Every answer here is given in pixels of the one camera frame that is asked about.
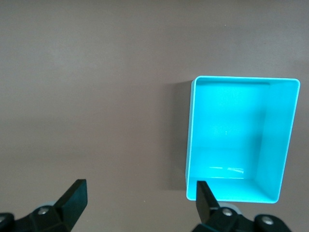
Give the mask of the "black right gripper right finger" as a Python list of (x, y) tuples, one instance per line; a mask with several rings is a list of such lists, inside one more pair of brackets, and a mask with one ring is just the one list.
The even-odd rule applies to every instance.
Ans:
[(201, 223), (193, 232), (290, 232), (276, 216), (259, 214), (251, 221), (230, 207), (220, 206), (206, 181), (197, 182), (196, 208)]

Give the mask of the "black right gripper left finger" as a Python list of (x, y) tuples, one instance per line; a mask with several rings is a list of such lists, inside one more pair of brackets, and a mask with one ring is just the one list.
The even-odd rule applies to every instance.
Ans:
[(0, 213), (0, 232), (71, 232), (87, 206), (87, 182), (76, 180), (53, 205), (43, 205), (23, 218)]

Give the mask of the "teal plastic storage bin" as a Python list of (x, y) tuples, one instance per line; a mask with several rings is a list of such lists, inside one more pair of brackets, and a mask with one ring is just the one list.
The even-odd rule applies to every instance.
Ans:
[(218, 201), (280, 198), (300, 82), (294, 78), (199, 76), (192, 81), (186, 196), (205, 181)]

